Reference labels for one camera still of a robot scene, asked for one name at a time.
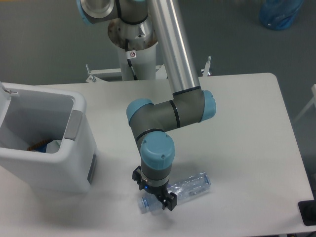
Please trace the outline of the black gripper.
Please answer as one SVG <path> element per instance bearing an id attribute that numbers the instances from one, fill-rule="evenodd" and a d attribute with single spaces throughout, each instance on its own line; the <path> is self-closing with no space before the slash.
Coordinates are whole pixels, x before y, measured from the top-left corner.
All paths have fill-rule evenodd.
<path id="1" fill-rule="evenodd" d="M 162 204 L 163 210 L 168 209 L 172 211 L 176 207 L 178 203 L 177 195 L 167 191 L 168 176 L 162 180 L 151 180 L 143 177 L 141 166 L 138 166 L 132 172 L 132 180 L 136 181 L 139 190 L 145 190 L 149 194 L 154 195 Z"/>

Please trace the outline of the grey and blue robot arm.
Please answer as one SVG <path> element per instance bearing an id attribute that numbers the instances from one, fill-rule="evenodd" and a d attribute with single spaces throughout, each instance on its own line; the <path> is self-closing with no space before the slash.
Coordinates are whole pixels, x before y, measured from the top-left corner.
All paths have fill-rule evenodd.
<path id="1" fill-rule="evenodd" d="M 156 197 L 163 209 L 173 210 L 179 194 L 168 188 L 175 159 L 169 132 L 215 116 L 216 102 L 201 88 L 177 0 L 79 0 L 87 24 L 108 22 L 108 37 L 121 51 L 124 79 L 155 75 L 154 57 L 142 53 L 157 45 L 162 50 L 170 97 L 159 103 L 132 101 L 126 116 L 141 163 L 132 172 L 139 189 Z"/>

